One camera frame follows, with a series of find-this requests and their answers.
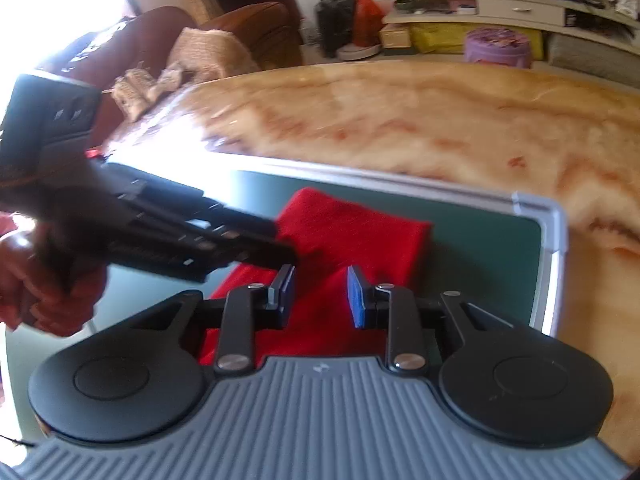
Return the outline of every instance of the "black trash bin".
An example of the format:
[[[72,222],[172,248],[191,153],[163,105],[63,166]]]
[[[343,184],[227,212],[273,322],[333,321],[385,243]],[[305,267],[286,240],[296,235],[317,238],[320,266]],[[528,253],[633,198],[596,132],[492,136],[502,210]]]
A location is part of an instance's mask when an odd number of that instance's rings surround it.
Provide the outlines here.
[[[320,45],[325,57],[335,57],[336,51],[351,43],[356,0],[320,0],[316,4],[316,20]]]

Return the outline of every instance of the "round black disc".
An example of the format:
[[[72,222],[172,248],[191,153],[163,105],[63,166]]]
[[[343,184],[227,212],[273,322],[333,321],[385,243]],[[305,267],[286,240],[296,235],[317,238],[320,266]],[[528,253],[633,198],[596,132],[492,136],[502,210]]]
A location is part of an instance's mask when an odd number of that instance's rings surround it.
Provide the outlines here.
[[[443,364],[439,384],[466,423],[524,446],[596,434],[613,400],[600,364],[533,330],[478,332]]]
[[[94,336],[32,375],[31,405],[53,431],[86,442],[135,440],[177,422],[200,399],[200,365],[166,334]]]

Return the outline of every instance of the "red cloth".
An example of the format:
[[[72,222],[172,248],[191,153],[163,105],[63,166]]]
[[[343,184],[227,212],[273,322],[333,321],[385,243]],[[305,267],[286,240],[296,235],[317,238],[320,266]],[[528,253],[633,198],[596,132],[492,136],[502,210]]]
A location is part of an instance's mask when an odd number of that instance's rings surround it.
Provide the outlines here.
[[[356,330],[347,299],[347,267],[359,265],[371,283],[408,285],[431,225],[336,200],[315,189],[297,192],[278,223],[278,239],[299,257],[296,301],[284,330],[261,330],[256,362],[269,355],[382,355],[385,333]],[[271,283],[276,272],[249,265],[234,270],[213,295],[237,286]],[[200,362],[209,364],[218,330],[209,330]]]

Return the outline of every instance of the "brown leather sofa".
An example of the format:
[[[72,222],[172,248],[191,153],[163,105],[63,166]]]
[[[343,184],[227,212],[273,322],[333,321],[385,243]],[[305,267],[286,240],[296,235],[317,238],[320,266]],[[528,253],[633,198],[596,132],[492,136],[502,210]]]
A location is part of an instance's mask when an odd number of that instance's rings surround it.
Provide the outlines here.
[[[232,32],[251,51],[264,70],[302,64],[298,32],[289,24],[282,4],[255,4],[228,12],[200,28]],[[185,27],[196,27],[191,17],[177,7],[159,7],[142,14],[115,32],[95,50],[86,49],[52,72],[84,81],[101,90],[129,68],[142,64],[158,77],[175,40]],[[92,131],[92,146],[100,145],[123,121],[122,112],[105,94]]]

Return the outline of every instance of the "hand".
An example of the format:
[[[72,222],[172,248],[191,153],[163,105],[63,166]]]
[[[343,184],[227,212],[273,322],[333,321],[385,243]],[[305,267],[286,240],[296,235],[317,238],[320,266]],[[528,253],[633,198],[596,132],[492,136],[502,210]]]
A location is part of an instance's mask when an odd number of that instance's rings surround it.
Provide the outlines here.
[[[82,330],[94,316],[94,305],[107,283],[106,266],[92,269],[76,279],[65,293],[54,271],[35,255],[48,227],[39,224],[33,232],[14,231],[0,238],[0,321],[15,330],[22,322],[20,306],[26,290],[36,297],[31,313],[35,327],[60,337]]]

